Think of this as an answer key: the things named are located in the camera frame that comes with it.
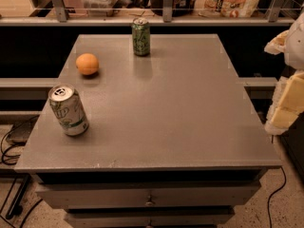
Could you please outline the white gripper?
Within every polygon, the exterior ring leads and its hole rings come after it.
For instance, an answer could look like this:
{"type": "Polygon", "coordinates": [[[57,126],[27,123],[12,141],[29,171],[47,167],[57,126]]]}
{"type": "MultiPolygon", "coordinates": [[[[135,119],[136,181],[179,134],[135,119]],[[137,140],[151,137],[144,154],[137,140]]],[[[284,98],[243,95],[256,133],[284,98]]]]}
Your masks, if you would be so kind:
{"type": "MultiPolygon", "coordinates": [[[[264,51],[277,55],[284,51],[285,64],[304,69],[304,13],[291,25],[272,39],[264,51]]],[[[304,71],[291,77],[281,77],[276,83],[272,104],[269,107],[265,130],[270,135],[281,135],[289,129],[304,112],[304,71]]]]}

